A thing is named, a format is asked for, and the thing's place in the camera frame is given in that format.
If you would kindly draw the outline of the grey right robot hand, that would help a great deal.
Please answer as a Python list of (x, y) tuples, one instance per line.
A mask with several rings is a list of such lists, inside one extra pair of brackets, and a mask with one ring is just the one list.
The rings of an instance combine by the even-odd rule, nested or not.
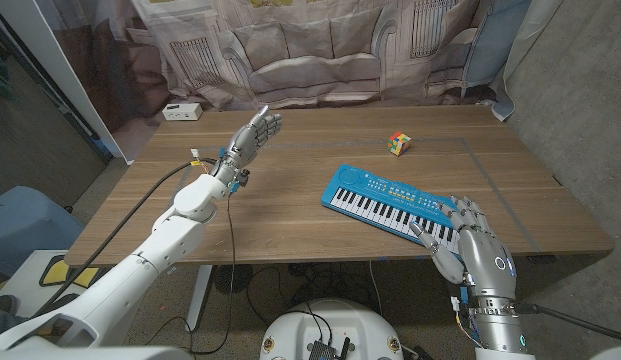
[(516, 267), (510, 251), (489, 226), (480, 206), (465, 196), (454, 207), (440, 210), (459, 232), (459, 255), (454, 256), (416, 222), (412, 232), (432, 254), (439, 272), (454, 284), (469, 287), (469, 318), (478, 331), (479, 359), (532, 359), (514, 310)]

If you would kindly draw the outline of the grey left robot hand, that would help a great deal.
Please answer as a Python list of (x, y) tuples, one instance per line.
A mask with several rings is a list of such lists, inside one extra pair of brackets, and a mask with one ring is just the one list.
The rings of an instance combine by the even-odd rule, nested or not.
[(236, 184), (246, 186), (250, 172), (246, 166), (257, 155), (258, 150), (282, 126), (280, 114), (269, 114), (268, 106), (263, 106), (231, 138), (225, 153), (212, 168), (210, 174), (230, 188)]

